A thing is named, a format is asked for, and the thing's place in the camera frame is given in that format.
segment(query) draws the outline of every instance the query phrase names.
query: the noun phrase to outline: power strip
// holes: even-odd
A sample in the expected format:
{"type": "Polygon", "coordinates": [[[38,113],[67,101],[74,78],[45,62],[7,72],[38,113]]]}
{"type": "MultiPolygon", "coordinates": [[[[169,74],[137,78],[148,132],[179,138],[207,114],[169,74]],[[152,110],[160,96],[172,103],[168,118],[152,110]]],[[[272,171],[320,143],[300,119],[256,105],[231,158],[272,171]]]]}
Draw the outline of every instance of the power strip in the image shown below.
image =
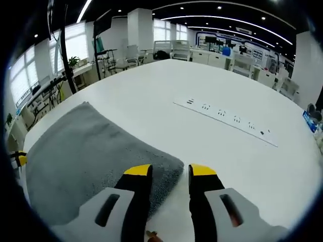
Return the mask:
{"type": "Polygon", "coordinates": [[[173,102],[179,106],[190,109],[192,111],[198,112],[202,115],[211,117],[218,121],[221,121],[227,125],[230,125],[234,128],[242,130],[247,134],[255,136],[267,143],[278,147],[278,145],[274,142],[273,135],[271,134],[269,129],[263,129],[259,126],[256,126],[253,122],[242,118],[229,110],[225,110],[222,108],[215,107],[213,105],[208,104],[207,102],[202,102],[196,100],[194,98],[178,98],[173,102]]]}

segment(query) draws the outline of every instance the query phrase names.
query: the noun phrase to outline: white pillar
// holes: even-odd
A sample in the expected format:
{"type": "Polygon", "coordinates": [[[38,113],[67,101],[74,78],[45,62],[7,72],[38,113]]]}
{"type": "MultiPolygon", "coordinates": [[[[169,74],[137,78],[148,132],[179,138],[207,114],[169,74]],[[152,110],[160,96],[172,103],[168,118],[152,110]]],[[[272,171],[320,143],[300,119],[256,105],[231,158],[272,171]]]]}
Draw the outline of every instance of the white pillar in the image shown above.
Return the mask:
{"type": "Polygon", "coordinates": [[[139,51],[153,48],[152,10],[135,9],[128,13],[128,44],[139,51]]]}
{"type": "Polygon", "coordinates": [[[296,57],[292,80],[299,85],[298,105],[315,105],[323,85],[323,52],[309,31],[296,35],[296,57]]]}
{"type": "Polygon", "coordinates": [[[176,24],[171,24],[171,40],[176,40],[176,24]]]}

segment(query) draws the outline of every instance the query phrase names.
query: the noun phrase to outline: potted plant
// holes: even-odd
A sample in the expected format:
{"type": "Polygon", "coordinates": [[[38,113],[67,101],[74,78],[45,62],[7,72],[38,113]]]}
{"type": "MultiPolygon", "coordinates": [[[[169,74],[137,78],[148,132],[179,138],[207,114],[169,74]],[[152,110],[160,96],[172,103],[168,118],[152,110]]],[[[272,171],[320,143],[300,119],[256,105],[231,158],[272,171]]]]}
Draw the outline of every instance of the potted plant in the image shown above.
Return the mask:
{"type": "Polygon", "coordinates": [[[77,68],[77,63],[79,62],[79,58],[76,57],[76,56],[72,56],[70,59],[69,59],[69,66],[72,68],[72,69],[75,69],[77,68]]]}

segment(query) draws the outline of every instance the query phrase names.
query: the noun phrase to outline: black pole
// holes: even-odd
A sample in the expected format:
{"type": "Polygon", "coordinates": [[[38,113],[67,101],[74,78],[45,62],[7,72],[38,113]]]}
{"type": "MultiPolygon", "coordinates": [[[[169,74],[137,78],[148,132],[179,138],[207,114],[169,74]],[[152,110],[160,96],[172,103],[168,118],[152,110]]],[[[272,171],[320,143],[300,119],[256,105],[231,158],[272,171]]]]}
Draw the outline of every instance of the black pole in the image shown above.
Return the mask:
{"type": "Polygon", "coordinates": [[[61,21],[61,51],[62,51],[62,59],[65,69],[65,74],[67,81],[69,82],[72,94],[76,93],[76,89],[73,83],[73,70],[69,67],[69,62],[67,60],[67,54],[66,54],[66,45],[65,45],[65,16],[67,12],[67,4],[65,4],[64,11],[63,11],[63,18],[61,21]]]}
{"type": "Polygon", "coordinates": [[[101,75],[100,75],[99,63],[97,62],[97,50],[96,50],[96,21],[94,21],[94,23],[93,23],[93,38],[94,38],[95,65],[96,65],[97,76],[99,77],[99,81],[100,81],[101,80],[101,75]]]}

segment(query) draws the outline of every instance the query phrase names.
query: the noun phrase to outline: yellow object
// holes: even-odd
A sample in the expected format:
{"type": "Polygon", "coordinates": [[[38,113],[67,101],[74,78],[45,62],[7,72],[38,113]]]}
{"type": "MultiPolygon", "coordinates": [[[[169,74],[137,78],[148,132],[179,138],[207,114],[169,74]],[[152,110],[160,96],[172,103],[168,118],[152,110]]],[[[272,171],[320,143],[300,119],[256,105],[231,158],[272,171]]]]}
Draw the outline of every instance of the yellow object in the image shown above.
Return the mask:
{"type": "Polygon", "coordinates": [[[61,96],[61,102],[64,101],[64,92],[62,91],[62,88],[60,88],[60,96],[61,96]]]}
{"type": "Polygon", "coordinates": [[[131,167],[124,174],[128,175],[147,175],[150,164],[131,167]]]}
{"type": "Polygon", "coordinates": [[[191,166],[193,168],[193,175],[216,175],[217,174],[214,170],[204,165],[191,164],[191,166]]]}
{"type": "Polygon", "coordinates": [[[24,155],[20,155],[18,156],[19,162],[20,162],[20,166],[23,166],[24,164],[27,163],[27,157],[24,155]]]}
{"type": "Polygon", "coordinates": [[[15,161],[17,164],[17,167],[23,166],[27,163],[27,153],[19,150],[15,152],[11,152],[9,157],[11,158],[11,161],[15,161]]]}

